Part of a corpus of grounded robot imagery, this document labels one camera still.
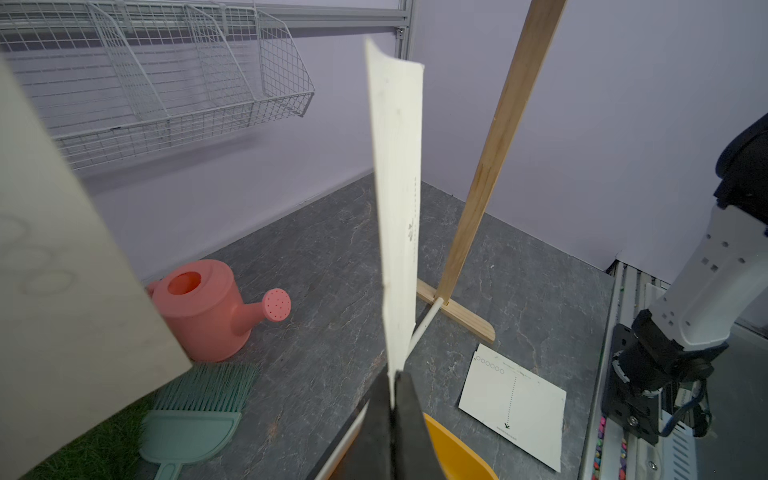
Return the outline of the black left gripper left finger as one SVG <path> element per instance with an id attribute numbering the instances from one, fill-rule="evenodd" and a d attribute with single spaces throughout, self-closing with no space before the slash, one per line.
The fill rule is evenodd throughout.
<path id="1" fill-rule="evenodd" d="M 389 378 L 382 371 L 371 386 L 360 430 L 338 465 L 338 478 L 391 479 L 391 433 Z"/>

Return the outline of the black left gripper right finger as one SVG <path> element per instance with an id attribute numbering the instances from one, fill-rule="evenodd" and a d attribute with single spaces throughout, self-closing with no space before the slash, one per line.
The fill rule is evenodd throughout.
<path id="1" fill-rule="evenodd" d="M 445 479 L 411 375 L 398 371 L 392 414 L 394 479 Z"/>

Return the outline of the postcard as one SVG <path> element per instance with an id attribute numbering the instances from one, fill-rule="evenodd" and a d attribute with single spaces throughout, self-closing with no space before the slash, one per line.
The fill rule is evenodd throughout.
<path id="1" fill-rule="evenodd" d="M 1 475 L 189 370 L 11 69 L 1 69 Z"/>
<path id="2" fill-rule="evenodd" d="M 424 66 L 365 40 L 390 407 L 416 324 Z"/>
<path id="3" fill-rule="evenodd" d="M 459 409 L 560 472 L 566 397 L 563 389 L 480 344 Z"/>

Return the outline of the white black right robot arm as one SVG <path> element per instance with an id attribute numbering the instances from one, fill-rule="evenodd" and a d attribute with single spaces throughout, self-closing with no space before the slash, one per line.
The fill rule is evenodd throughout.
<path id="1" fill-rule="evenodd" d="M 656 444 L 707 392 L 736 319 L 767 287 L 767 119 L 735 137 L 703 239 L 669 289 L 614 329 L 601 410 Z"/>

